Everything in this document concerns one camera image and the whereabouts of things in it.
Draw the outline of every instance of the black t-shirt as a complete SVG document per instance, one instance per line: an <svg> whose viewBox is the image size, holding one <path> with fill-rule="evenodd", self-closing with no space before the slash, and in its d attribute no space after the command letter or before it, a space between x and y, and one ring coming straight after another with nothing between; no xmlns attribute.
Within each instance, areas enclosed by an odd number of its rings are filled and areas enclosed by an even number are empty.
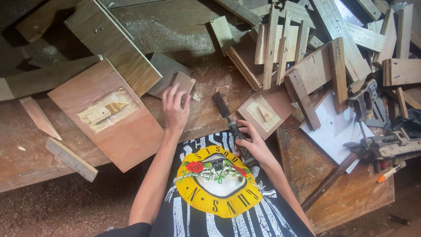
<svg viewBox="0 0 421 237"><path fill-rule="evenodd" d="M258 164L219 132L177 146L151 237L312 237Z"/></svg>

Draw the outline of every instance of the hand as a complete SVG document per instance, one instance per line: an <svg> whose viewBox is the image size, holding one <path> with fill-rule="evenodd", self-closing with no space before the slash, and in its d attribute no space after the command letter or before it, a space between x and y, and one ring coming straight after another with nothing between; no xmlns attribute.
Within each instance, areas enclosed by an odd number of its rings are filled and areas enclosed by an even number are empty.
<svg viewBox="0 0 421 237"><path fill-rule="evenodd" d="M190 95L187 96L184 109L181 108L181 97L186 94L185 91L177 92L180 84L168 87L162 94L162 105L166 129L171 133L180 135L186 126L190 114Z"/></svg>
<svg viewBox="0 0 421 237"><path fill-rule="evenodd" d="M251 123L238 119L237 125L246 126L246 127L240 127L239 130L243 134L245 133L249 134L251 136L251 139L248 138L247 139L248 141L235 140L235 144L247 148L247 150L253 155L253 157L256 158L256 160L260 163L263 169L265 166L267 167L273 162L277 163L277 160L272 155L272 152L269 151L269 148L264 143L264 140L261 138L256 128L254 128L254 126Z"/></svg>

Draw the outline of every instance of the chisel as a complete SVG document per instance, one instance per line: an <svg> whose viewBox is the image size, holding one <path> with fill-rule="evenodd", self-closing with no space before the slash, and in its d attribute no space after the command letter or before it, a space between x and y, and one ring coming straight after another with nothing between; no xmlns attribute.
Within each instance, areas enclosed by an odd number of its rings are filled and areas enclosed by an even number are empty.
<svg viewBox="0 0 421 237"><path fill-rule="evenodd" d="M221 116L228 120L228 128L231 131L232 136L234 137L234 141L236 139L243 139L247 141L247 138L238 129L237 123L235 121L231 121L231 119L229 118L229 114L231 113L231 111L229 111L229 108L226 105L224 99L222 98L221 93L219 92L215 93L212 96L212 99L215 105L218 107L218 110L221 113ZM242 159L244 160L245 165L252 165L256 163L256 159L251 155L251 153L245 147L237 145L237 148L238 148L238 151L240 152Z"/></svg>

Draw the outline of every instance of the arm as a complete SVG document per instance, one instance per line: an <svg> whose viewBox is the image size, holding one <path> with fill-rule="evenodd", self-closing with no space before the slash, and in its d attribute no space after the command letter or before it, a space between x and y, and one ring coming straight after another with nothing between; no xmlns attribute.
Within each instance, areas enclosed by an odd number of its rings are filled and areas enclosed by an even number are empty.
<svg viewBox="0 0 421 237"><path fill-rule="evenodd" d="M181 97L186 92L176 93L178 86L169 87L162 95L166 130L161 146L134 199L129 225L138 222L152 225L161 207L177 143L190 113L190 96L186 98L184 109L181 109Z"/></svg>
<svg viewBox="0 0 421 237"><path fill-rule="evenodd" d="M257 130L253 125L244 120L237 120L238 126L241 127L240 132L247 133L251 136L249 141L235 140L237 145L247 148L254 158L259 161L261 168L266 172L270 182L275 186L276 190L282 195L285 201L291 206L291 208L297 213L298 217L304 222L309 230L315 235L313 227L311 226L309 219L306 217L300 203L292 193L291 187L288 184L287 178L282 170L282 167L275 159L273 154L270 152L263 139L258 134Z"/></svg>

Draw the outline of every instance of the guns n' roses logo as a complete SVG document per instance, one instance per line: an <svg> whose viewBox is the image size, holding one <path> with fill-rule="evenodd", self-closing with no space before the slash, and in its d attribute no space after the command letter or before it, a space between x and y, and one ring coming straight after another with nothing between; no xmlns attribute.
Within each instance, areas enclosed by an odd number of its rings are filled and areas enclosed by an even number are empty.
<svg viewBox="0 0 421 237"><path fill-rule="evenodd" d="M174 183L192 207L223 218L238 216L262 199L241 159L216 145L188 154Z"/></svg>

